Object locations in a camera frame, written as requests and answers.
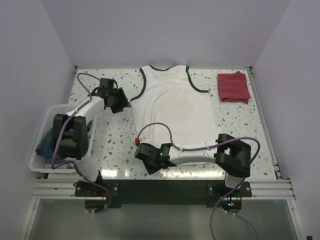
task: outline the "cable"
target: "cable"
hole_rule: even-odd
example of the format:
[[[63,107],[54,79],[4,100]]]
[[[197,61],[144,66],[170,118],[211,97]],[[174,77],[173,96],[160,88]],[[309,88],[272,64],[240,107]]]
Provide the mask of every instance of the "cable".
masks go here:
[[[95,79],[97,79],[98,81],[100,81],[99,78],[97,78],[96,76],[93,76],[93,75],[91,75],[91,74],[88,74],[88,73],[78,73],[78,75],[76,76],[76,79],[79,81],[79,83],[81,84],[81,86],[82,86],[82,87],[86,90],[86,92],[89,94],[90,100],[88,100],[88,101],[84,102],[82,105],[80,105],[80,106],[76,109],[76,111],[74,111],[74,112],[67,118],[67,120],[64,122],[64,124],[62,125],[62,128],[61,128],[60,133],[59,133],[59,137],[58,137],[58,139],[57,139],[57,141],[56,141],[56,144],[55,144],[53,156],[52,156],[51,168],[52,168],[53,170],[61,167],[62,165],[65,165],[65,164],[74,164],[74,163],[75,163],[74,161],[66,160],[66,161],[58,164],[57,166],[55,166],[56,159],[57,159],[57,155],[58,155],[59,146],[60,146],[62,137],[63,137],[63,135],[64,135],[64,132],[65,132],[65,129],[66,129],[68,123],[69,123],[70,120],[77,114],[78,111],[80,111],[84,106],[86,106],[86,105],[87,105],[88,103],[90,103],[90,101],[92,100],[92,95],[91,95],[89,89],[86,88],[86,86],[81,82],[81,80],[80,80],[80,78],[79,78],[80,75],[87,75],[87,76],[90,76],[90,77],[95,78]],[[97,184],[97,183],[89,180],[88,178],[86,178],[86,177],[78,170],[78,168],[77,168],[76,165],[74,165],[73,167],[74,167],[74,170],[79,174],[79,176],[82,177],[84,180],[86,180],[88,183],[90,183],[90,184],[92,184],[93,186],[98,187],[98,188],[100,188],[100,189],[102,189],[102,190],[104,190],[104,191],[107,192],[109,198],[108,198],[108,203],[107,203],[106,207],[103,208],[103,209],[101,209],[101,210],[93,211],[93,212],[92,212],[93,214],[102,213],[102,212],[103,212],[105,209],[107,209],[107,208],[110,206],[110,204],[111,204],[111,193],[110,193],[110,191],[109,191],[106,187],[104,187],[104,186],[102,186],[102,185],[99,185],[99,184]]]
[[[161,125],[161,126],[164,126],[168,132],[169,132],[169,136],[170,136],[170,143],[172,144],[172,146],[175,148],[175,149],[178,149],[178,150],[183,150],[183,151],[186,151],[186,152],[193,152],[193,151],[201,151],[201,150],[207,150],[208,148],[209,149],[213,149],[213,148],[217,148],[217,147],[220,147],[220,146],[223,146],[223,145],[226,145],[226,144],[229,144],[229,143],[233,143],[233,142],[236,142],[236,141],[239,141],[239,140],[252,140],[254,142],[256,142],[257,144],[257,149],[256,149],[256,152],[255,154],[253,155],[251,161],[250,161],[250,164],[252,164],[252,162],[255,160],[255,158],[257,157],[259,151],[260,151],[260,148],[261,148],[261,145],[260,145],[260,142],[253,138],[253,137],[249,137],[249,136],[242,136],[242,137],[236,137],[236,138],[233,138],[233,139],[230,139],[230,140],[227,140],[227,141],[224,141],[224,142],[221,142],[221,143],[217,143],[217,144],[214,144],[214,145],[210,145],[209,147],[196,147],[196,148],[183,148],[181,149],[180,147],[178,147],[174,141],[173,141],[173,136],[172,136],[172,132],[171,132],[171,129],[168,127],[168,125],[162,123],[162,122],[153,122],[153,123],[150,123],[150,124],[147,124],[146,126],[144,126],[140,132],[138,133],[138,136],[137,138],[139,139],[141,133],[143,130],[145,130],[147,127],[150,127],[152,125]],[[226,193],[224,196],[222,196],[214,205],[213,209],[212,209],[212,212],[211,212],[211,215],[210,215],[210,232],[211,232],[211,236],[214,240],[216,240],[216,237],[215,237],[215,234],[214,234],[214,230],[213,230],[213,226],[212,226],[212,222],[213,222],[213,216],[214,216],[214,213],[218,207],[218,205],[222,202],[222,200],[224,198],[227,198],[230,194],[232,194],[236,189],[238,189],[245,181],[245,178],[243,178],[237,186],[235,186],[233,189],[231,189],[228,193]],[[259,239],[259,236],[258,236],[258,233],[257,231],[255,230],[254,226],[248,221],[246,220],[244,217],[241,217],[241,216],[237,216],[238,218],[240,219],[243,219],[244,221],[246,221],[254,230],[254,233],[255,233],[255,236],[256,236],[256,239],[258,240]]]
[[[235,217],[237,217],[237,218],[245,221],[247,224],[249,224],[249,226],[250,226],[250,227],[252,228],[252,230],[254,231],[255,239],[257,239],[257,240],[259,239],[259,235],[258,235],[258,233],[257,233],[257,230],[255,229],[255,227],[252,225],[252,223],[251,223],[248,219],[246,219],[246,218],[243,217],[243,216],[237,215],[237,214],[233,215],[231,212],[228,212],[228,213],[229,213],[230,215],[232,215],[232,216],[235,216]]]
[[[230,139],[230,140],[221,142],[221,143],[217,143],[217,144],[214,144],[214,145],[210,145],[210,146],[208,146],[208,147],[203,146],[203,147],[196,147],[196,148],[183,148],[183,149],[181,149],[179,146],[177,146],[177,145],[174,143],[171,129],[170,129],[166,124],[164,124],[164,123],[162,123],[162,122],[153,122],[153,123],[149,123],[148,125],[145,125],[145,126],[140,130],[137,138],[139,139],[140,134],[142,133],[143,130],[145,130],[147,127],[150,127],[150,126],[152,126],[152,125],[161,125],[161,126],[164,126],[164,127],[169,131],[170,143],[172,144],[172,146],[173,146],[175,149],[183,150],[183,151],[186,151],[186,152],[207,150],[208,148],[209,148],[209,149],[214,149],[214,148],[217,148],[217,147],[226,145],[226,144],[230,144],[230,143],[236,142],[236,141],[238,141],[238,140],[252,140],[252,141],[255,141],[255,142],[258,144],[258,148],[259,148],[259,150],[260,150],[260,142],[259,142],[257,139],[255,139],[255,138],[253,138],[253,137],[250,137],[250,136],[236,137],[236,138],[233,138],[233,139]]]
[[[100,81],[100,79],[97,78],[96,76],[93,76],[93,75],[91,75],[91,74],[89,74],[89,73],[84,73],[84,72],[78,73],[78,74],[76,75],[76,79],[79,81],[79,83],[80,83],[81,86],[84,88],[84,90],[86,90],[86,92],[89,94],[89,98],[90,98],[90,101],[91,101],[91,99],[92,99],[91,92],[90,92],[90,90],[82,83],[82,81],[80,80],[80,76],[81,76],[81,75],[87,75],[87,76],[89,76],[89,77],[92,77],[92,78],[94,78],[94,79],[97,79],[98,81]]]

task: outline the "work surface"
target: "work surface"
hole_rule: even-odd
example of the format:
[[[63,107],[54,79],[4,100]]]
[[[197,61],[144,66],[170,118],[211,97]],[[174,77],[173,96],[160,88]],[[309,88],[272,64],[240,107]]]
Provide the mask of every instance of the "work surface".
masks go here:
[[[248,104],[221,102],[217,90],[217,74],[235,73],[237,70],[190,69],[193,84],[199,88],[209,89],[212,110],[219,133],[233,137],[254,137],[261,143],[258,157],[251,166],[250,180],[276,179],[272,157],[257,109],[253,89],[246,70],[240,70],[247,78],[251,99]],[[143,88],[143,77],[138,69],[79,69],[77,73],[88,73],[98,78],[114,78],[122,87],[127,98],[137,96]],[[89,76],[81,76],[82,82],[92,91],[99,86],[99,81]],[[87,98],[86,91],[78,81],[74,82],[70,94],[70,104],[80,104]],[[134,157],[137,136],[132,112],[125,108],[123,112],[112,114],[109,109],[100,113],[91,151],[91,160],[100,169],[104,179],[186,179],[186,180],[221,180],[225,177],[218,165],[213,163],[201,165],[177,166],[162,169],[148,175],[141,160]],[[252,141],[245,141],[252,146],[253,155],[257,146]]]

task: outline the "blue cloth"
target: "blue cloth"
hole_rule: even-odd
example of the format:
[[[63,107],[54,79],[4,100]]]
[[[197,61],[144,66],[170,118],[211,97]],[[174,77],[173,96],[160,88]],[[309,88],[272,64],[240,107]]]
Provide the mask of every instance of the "blue cloth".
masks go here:
[[[87,131],[89,132],[92,125],[92,121],[86,126]],[[72,135],[72,130],[66,132],[67,135]],[[37,155],[44,157],[44,164],[51,164],[52,158],[54,156],[54,152],[51,150],[51,142],[52,142],[52,128],[47,132],[44,138],[41,140],[39,145],[36,147],[35,152]],[[60,164],[65,161],[64,158],[59,155],[56,156],[55,164]]]

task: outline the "white wall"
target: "white wall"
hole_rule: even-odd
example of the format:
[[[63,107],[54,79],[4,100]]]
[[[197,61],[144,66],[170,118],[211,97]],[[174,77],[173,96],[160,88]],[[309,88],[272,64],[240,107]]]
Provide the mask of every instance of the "white wall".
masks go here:
[[[253,78],[285,178],[307,234],[320,239],[320,1],[292,0]]]
[[[253,66],[290,0],[42,0],[75,65]]]
[[[35,182],[36,134],[46,109],[67,100],[73,65],[39,0],[1,0],[0,32],[0,239],[15,240]]]

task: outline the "red connector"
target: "red connector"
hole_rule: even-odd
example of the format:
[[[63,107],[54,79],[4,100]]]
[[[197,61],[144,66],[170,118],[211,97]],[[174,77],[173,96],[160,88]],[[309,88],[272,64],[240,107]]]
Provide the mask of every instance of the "red connector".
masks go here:
[[[136,146],[138,146],[138,145],[140,144],[140,139],[139,139],[139,138],[136,138],[136,139],[134,140],[134,143],[135,143]]]

